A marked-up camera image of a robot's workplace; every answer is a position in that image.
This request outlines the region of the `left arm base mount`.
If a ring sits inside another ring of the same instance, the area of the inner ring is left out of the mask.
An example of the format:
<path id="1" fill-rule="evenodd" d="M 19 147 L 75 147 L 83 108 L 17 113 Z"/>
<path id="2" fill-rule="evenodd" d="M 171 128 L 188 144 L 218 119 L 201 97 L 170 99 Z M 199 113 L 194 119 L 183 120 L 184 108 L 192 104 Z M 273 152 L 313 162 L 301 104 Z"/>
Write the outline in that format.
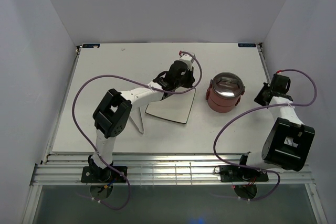
<path id="1" fill-rule="evenodd" d="M 125 183 L 125 178 L 118 172 L 106 167 L 105 169 L 93 169 L 90 166 L 85 166 L 82 170 L 82 183 Z"/>

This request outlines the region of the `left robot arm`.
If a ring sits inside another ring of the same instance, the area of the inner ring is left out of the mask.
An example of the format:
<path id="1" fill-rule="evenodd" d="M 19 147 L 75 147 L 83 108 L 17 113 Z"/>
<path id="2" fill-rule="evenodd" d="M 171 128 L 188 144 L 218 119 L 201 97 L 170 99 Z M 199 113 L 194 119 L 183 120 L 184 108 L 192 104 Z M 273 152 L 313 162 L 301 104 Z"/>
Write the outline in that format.
<path id="1" fill-rule="evenodd" d="M 165 100 L 178 88 L 191 88 L 195 82 L 193 59 L 183 56 L 169 70 L 153 79 L 148 87 L 119 92 L 107 91 L 93 113 L 96 128 L 96 151 L 89 157 L 91 174 L 100 182 L 111 177 L 112 152 L 116 137 L 125 129 L 131 111 L 152 102 Z"/>

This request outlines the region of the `grey lunch box lid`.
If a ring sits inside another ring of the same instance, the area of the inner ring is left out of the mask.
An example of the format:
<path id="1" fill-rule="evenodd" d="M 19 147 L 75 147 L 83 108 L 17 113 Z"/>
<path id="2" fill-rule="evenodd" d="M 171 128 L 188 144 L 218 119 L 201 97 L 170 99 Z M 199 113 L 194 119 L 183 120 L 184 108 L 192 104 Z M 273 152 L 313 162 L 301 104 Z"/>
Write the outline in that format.
<path id="1" fill-rule="evenodd" d="M 217 74 L 210 83 L 210 89 L 220 98 L 233 99 L 245 93 L 242 79 L 231 72 Z"/>

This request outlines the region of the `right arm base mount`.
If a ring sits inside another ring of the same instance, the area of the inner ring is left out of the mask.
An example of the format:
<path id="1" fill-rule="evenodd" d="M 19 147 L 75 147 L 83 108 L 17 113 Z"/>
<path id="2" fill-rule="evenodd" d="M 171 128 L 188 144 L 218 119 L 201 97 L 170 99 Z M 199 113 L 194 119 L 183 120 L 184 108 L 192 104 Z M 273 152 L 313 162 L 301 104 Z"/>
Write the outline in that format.
<path id="1" fill-rule="evenodd" d="M 220 176 L 221 182 L 268 182 L 267 174 L 253 169 L 245 169 L 232 165 L 215 166 L 214 174 Z"/>

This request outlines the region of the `white square plate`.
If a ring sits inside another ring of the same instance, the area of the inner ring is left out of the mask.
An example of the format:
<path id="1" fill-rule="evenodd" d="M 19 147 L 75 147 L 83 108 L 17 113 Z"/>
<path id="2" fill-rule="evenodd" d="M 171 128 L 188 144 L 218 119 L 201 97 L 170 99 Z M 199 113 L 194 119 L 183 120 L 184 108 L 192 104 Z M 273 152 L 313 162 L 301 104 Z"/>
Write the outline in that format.
<path id="1" fill-rule="evenodd" d="M 159 119 L 186 124 L 192 109 L 196 89 L 183 94 L 174 94 L 170 97 L 150 103 L 145 113 Z"/>

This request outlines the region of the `pink bowl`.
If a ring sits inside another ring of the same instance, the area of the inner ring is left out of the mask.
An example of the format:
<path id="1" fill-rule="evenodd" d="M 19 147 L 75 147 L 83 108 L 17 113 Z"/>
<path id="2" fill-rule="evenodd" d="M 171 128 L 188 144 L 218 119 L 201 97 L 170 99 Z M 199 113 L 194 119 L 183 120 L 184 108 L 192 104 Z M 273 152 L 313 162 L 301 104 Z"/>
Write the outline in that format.
<path id="1" fill-rule="evenodd" d="M 219 94 L 215 90 L 214 84 L 210 83 L 209 87 L 206 91 L 206 97 L 205 99 L 209 102 L 212 101 L 216 105 L 219 106 L 237 106 L 241 100 L 241 96 L 245 93 L 245 86 L 243 86 L 241 89 L 239 89 L 240 93 L 238 95 L 234 95 L 233 97 L 229 97 L 226 95 Z"/>
<path id="2" fill-rule="evenodd" d="M 216 104 L 212 99 L 208 99 L 207 103 L 209 107 L 218 113 L 227 113 L 233 110 L 240 102 L 240 98 L 237 100 L 221 100 L 222 104 Z"/>

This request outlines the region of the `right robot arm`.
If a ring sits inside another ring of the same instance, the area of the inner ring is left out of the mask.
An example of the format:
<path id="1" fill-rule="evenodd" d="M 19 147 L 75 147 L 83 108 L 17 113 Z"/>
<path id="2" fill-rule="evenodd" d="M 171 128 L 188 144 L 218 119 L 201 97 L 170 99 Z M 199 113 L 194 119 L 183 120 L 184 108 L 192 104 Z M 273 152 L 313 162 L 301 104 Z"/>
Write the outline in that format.
<path id="1" fill-rule="evenodd" d="M 240 158 L 238 177 L 250 180 L 260 169 L 282 168 L 300 171 L 306 162 L 315 136 L 313 127 L 296 115 L 293 99 L 288 95 L 291 80 L 278 73 L 264 83 L 254 101 L 267 106 L 275 122 L 260 152 L 248 152 Z"/>

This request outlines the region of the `metal tongs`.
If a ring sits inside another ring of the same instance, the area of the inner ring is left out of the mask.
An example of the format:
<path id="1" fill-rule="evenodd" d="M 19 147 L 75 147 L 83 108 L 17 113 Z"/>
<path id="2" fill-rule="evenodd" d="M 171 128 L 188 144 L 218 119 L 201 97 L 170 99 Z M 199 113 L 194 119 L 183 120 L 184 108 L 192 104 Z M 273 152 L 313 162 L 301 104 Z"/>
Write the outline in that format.
<path id="1" fill-rule="evenodd" d="M 144 123 L 141 108 L 137 108 L 136 110 L 132 111 L 129 117 L 129 120 L 135 127 L 135 129 L 141 134 L 144 134 Z"/>

